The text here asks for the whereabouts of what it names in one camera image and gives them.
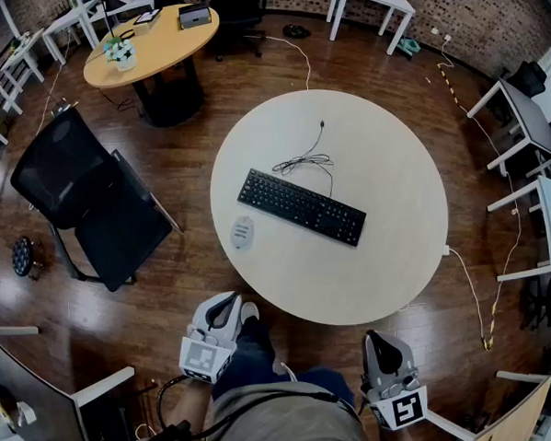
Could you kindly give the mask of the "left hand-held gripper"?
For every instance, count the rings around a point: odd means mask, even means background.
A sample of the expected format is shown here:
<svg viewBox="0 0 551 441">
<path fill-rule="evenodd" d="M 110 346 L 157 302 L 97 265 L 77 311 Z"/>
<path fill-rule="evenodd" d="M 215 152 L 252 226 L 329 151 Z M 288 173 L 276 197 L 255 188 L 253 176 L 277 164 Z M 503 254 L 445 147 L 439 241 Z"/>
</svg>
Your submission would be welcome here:
<svg viewBox="0 0 551 441">
<path fill-rule="evenodd" d="M 185 377 L 215 384 L 232 361 L 240 332 L 242 297 L 228 291 L 198 305 L 188 335 L 182 338 L 179 368 Z"/>
</svg>

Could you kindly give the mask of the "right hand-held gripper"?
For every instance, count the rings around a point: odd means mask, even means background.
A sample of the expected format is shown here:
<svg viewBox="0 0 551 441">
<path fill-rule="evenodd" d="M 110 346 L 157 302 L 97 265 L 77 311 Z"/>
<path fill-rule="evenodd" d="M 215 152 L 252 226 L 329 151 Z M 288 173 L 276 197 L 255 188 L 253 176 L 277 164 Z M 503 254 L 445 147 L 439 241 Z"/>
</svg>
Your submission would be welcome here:
<svg viewBox="0 0 551 441">
<path fill-rule="evenodd" d="M 421 421 L 427 411 L 426 387 L 415 376 L 403 376 L 415 367 L 410 346 L 375 330 L 368 330 L 362 341 L 362 407 L 367 407 L 385 430 Z"/>
</svg>

